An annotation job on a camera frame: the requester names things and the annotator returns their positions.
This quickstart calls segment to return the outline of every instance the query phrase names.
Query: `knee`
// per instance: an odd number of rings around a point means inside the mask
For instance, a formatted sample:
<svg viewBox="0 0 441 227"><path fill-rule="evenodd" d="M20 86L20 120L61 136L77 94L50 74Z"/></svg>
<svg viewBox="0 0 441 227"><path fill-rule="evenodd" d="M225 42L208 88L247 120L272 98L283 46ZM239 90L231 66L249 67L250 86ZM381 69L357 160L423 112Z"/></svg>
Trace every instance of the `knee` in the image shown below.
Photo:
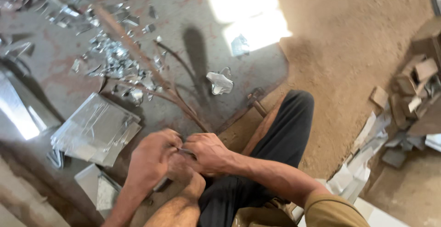
<svg viewBox="0 0 441 227"><path fill-rule="evenodd" d="M295 100L305 107L314 108L314 97L309 92L303 90L291 90L286 94L285 100L287 99Z"/></svg>

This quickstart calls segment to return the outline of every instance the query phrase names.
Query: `dirt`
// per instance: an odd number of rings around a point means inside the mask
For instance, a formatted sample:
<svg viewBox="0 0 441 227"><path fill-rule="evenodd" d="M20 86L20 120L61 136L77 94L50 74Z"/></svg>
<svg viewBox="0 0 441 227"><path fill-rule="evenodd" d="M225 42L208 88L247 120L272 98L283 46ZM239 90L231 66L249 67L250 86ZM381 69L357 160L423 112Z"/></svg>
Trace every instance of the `dirt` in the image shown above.
<svg viewBox="0 0 441 227"><path fill-rule="evenodd" d="M361 197L410 226L441 225L441 153L427 148L409 153L400 169L377 167L378 179Z"/></svg>
<svg viewBox="0 0 441 227"><path fill-rule="evenodd" d="M289 77L262 104L271 109L289 89L315 99L309 144L300 169L328 178L349 154L372 110L378 85L389 88L402 66L410 38L433 16L430 0L279 0L293 33L280 46ZM220 135L241 151L262 118L252 109Z"/></svg>

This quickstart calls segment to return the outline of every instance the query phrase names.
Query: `black pants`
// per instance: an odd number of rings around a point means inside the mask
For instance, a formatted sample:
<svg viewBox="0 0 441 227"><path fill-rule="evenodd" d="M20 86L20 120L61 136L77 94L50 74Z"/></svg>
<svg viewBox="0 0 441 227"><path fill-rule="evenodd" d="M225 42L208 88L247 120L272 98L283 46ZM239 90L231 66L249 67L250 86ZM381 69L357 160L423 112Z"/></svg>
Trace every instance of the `black pants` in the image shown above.
<svg viewBox="0 0 441 227"><path fill-rule="evenodd" d="M291 90L251 157L298 167L311 131L313 111L314 99L310 93ZM274 196L250 179L224 177L207 188L199 199L201 216L198 226L230 227L239 208L261 207Z"/></svg>

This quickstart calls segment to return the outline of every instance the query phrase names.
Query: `sunlight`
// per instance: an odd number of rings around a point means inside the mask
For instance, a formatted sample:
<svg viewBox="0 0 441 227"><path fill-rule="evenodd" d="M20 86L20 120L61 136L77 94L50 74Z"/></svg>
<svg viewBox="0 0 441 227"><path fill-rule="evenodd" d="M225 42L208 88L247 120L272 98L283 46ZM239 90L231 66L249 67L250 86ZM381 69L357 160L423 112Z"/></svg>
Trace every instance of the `sunlight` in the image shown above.
<svg viewBox="0 0 441 227"><path fill-rule="evenodd" d="M223 36L231 50L233 40L242 34L250 51L291 36L278 0L209 0L218 23L225 24Z"/></svg>

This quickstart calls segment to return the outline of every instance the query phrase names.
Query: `shirt sleeve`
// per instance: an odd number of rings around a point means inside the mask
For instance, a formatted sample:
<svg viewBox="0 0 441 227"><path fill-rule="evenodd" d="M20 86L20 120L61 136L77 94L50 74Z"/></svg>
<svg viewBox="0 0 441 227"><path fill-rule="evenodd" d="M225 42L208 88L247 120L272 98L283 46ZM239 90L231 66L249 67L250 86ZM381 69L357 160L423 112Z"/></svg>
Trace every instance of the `shirt sleeve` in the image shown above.
<svg viewBox="0 0 441 227"><path fill-rule="evenodd" d="M331 194L308 198L305 204L305 221L308 227L369 227L351 203Z"/></svg>

